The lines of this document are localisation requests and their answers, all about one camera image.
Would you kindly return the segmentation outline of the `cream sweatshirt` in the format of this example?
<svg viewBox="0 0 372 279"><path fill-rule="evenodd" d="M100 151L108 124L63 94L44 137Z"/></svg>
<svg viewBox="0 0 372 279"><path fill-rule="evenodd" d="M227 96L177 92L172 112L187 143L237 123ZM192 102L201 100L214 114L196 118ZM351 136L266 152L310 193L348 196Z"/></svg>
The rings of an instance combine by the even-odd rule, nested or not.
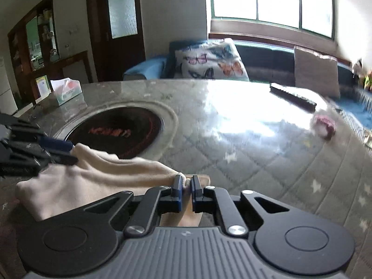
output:
<svg viewBox="0 0 372 279"><path fill-rule="evenodd" d="M77 144L73 166L51 164L38 176L20 181L15 196L37 221L82 207L121 191L143 195L172 185L179 171L149 159L119 159L115 154Z"/></svg>

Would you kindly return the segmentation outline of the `white refrigerator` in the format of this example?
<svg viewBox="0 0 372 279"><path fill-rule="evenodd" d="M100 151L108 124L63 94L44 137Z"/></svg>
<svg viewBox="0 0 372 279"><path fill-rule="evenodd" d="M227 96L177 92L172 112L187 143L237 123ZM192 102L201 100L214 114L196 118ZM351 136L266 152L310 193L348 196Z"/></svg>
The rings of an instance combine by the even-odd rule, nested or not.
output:
<svg viewBox="0 0 372 279"><path fill-rule="evenodd" d="M18 111L6 74L4 60L0 60L0 110L1 113L13 115Z"/></svg>

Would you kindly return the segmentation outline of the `tissue box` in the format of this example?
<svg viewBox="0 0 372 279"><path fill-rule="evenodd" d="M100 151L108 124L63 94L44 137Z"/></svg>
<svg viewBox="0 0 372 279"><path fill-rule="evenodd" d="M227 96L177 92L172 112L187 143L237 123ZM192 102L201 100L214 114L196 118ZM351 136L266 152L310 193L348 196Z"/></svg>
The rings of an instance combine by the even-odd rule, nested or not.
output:
<svg viewBox="0 0 372 279"><path fill-rule="evenodd" d="M48 98L56 106L63 105L82 93L81 84L78 80L66 77L59 80L51 80L52 92Z"/></svg>

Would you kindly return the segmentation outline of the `round induction cooktop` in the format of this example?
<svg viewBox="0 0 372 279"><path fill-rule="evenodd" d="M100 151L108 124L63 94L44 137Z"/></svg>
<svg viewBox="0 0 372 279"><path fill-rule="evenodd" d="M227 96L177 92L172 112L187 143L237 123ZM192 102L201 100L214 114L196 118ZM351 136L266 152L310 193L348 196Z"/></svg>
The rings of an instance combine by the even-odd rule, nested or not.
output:
<svg viewBox="0 0 372 279"><path fill-rule="evenodd" d="M158 160L172 144L177 129L175 111L160 101L117 101L76 116L54 137L122 159Z"/></svg>

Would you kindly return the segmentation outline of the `dark display cabinet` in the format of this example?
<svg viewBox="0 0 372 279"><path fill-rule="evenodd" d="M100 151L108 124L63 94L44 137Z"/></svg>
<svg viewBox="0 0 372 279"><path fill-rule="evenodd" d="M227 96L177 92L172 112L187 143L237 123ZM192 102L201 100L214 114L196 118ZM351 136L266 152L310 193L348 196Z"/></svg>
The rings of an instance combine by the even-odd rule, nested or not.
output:
<svg viewBox="0 0 372 279"><path fill-rule="evenodd" d="M63 68L77 62L84 64L89 83L93 82L88 52L60 55L57 44L53 0L42 0L29 11L8 33L11 63L19 94L17 102L23 106L36 104L42 94L37 79L45 77L48 87L51 81L64 77Z"/></svg>

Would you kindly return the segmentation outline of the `black remote control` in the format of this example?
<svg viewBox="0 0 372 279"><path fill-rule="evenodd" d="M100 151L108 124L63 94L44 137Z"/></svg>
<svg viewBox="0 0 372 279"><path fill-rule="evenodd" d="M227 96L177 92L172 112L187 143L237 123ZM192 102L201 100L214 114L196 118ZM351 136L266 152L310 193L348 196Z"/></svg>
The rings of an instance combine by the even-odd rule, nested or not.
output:
<svg viewBox="0 0 372 279"><path fill-rule="evenodd" d="M277 83L270 83L270 92L286 101L291 102L299 108L307 112L314 113L316 111L316 103L303 96L290 92L286 86Z"/></svg>

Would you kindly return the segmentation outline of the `pink small toy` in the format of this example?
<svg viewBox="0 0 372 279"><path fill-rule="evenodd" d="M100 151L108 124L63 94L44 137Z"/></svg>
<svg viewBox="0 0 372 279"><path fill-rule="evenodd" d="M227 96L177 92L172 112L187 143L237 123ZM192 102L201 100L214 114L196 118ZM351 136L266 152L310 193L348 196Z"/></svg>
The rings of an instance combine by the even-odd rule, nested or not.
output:
<svg viewBox="0 0 372 279"><path fill-rule="evenodd" d="M334 120L325 115L315 115L311 126L312 131L324 140L330 140L336 133Z"/></svg>

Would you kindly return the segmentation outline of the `butterfly print pillow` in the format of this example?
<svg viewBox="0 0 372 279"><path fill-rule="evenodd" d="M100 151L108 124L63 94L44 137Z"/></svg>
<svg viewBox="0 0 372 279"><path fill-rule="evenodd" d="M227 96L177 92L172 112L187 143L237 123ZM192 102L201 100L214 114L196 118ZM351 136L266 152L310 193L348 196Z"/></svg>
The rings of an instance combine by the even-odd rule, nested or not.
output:
<svg viewBox="0 0 372 279"><path fill-rule="evenodd" d="M249 80L231 38L189 45L176 50L175 58L175 78Z"/></svg>

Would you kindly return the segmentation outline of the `blue sofa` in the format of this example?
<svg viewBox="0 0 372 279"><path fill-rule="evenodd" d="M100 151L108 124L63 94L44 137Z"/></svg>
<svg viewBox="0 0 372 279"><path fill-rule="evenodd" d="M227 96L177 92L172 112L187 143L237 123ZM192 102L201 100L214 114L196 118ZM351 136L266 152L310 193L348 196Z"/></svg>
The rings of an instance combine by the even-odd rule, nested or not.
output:
<svg viewBox="0 0 372 279"><path fill-rule="evenodd" d="M235 79L277 83L321 91L338 110L371 128L371 92L357 85L356 71L301 47L285 48L256 42L181 40L169 44L168 54L145 60L126 70L124 79Z"/></svg>

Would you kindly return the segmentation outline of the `dark wooden door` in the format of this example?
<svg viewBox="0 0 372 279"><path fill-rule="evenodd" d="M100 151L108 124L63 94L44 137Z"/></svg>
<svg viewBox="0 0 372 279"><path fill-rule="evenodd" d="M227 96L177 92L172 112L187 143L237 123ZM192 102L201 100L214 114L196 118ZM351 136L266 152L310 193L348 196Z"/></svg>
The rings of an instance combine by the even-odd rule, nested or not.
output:
<svg viewBox="0 0 372 279"><path fill-rule="evenodd" d="M121 81L145 60L140 0L86 0L99 82Z"/></svg>

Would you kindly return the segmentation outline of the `white plain pillow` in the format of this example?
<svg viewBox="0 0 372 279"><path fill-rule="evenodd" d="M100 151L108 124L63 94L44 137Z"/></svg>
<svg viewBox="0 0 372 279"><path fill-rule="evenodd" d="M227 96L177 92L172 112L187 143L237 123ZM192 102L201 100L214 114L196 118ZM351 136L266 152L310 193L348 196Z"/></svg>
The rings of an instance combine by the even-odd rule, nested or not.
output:
<svg viewBox="0 0 372 279"><path fill-rule="evenodd" d="M337 60L303 47L294 47L294 79L297 88L340 98Z"/></svg>

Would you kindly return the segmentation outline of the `green orange plush toy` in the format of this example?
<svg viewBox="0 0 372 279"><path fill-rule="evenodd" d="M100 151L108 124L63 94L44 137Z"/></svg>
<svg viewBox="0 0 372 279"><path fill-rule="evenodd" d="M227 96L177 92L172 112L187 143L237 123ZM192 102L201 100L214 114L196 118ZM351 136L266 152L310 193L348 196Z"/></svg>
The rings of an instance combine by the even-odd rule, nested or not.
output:
<svg viewBox="0 0 372 279"><path fill-rule="evenodd" d="M359 77L359 85L365 91L371 92L372 90L372 70L368 71L364 76Z"/></svg>

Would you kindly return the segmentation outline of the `cow plush toy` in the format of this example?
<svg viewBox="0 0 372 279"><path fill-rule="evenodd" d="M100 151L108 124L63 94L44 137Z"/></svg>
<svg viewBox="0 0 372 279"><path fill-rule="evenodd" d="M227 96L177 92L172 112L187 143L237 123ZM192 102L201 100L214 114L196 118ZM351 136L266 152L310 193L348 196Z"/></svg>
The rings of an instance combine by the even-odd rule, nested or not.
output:
<svg viewBox="0 0 372 279"><path fill-rule="evenodd" d="M363 68L362 68L362 60L361 59L358 59L356 61L356 63L353 64L352 71L353 71L353 74L358 76L358 77L364 76L364 71L363 71Z"/></svg>

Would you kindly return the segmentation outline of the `window with green frame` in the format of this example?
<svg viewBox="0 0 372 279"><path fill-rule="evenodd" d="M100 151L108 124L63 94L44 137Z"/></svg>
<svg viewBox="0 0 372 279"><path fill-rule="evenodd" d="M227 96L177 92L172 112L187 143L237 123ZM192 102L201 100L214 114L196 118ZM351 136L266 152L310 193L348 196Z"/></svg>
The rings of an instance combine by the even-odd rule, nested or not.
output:
<svg viewBox="0 0 372 279"><path fill-rule="evenodd" d="M268 23L334 39L334 0L211 0L212 17Z"/></svg>

